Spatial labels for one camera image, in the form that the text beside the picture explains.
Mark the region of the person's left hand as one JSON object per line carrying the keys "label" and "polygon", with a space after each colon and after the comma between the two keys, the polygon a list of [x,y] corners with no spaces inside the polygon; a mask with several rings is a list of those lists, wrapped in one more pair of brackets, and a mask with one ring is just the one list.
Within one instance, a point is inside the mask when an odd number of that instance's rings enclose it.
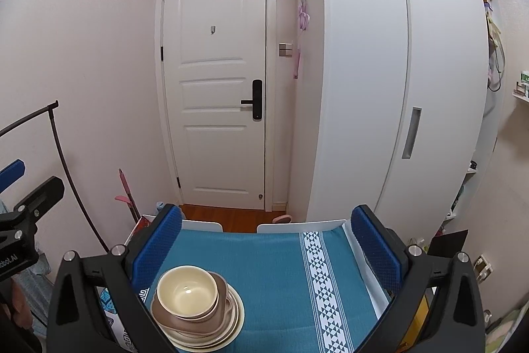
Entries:
{"label": "person's left hand", "polygon": [[33,333],[33,317],[21,287],[13,278],[1,282],[2,331]]}

